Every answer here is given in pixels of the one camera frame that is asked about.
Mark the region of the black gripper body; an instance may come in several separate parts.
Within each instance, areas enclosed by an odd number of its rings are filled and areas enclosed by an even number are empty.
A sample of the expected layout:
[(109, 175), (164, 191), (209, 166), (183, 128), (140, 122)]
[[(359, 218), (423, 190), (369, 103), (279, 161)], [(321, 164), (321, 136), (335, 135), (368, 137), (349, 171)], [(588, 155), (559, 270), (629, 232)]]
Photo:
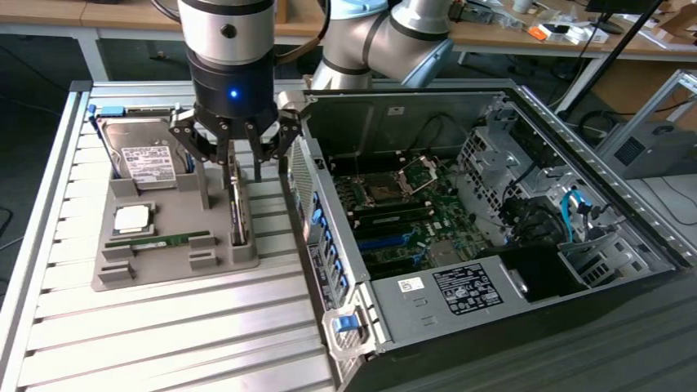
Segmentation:
[(217, 136), (243, 140), (252, 123), (260, 135), (277, 120), (272, 56), (244, 65), (221, 65), (189, 55), (188, 64), (195, 113), (204, 127)]

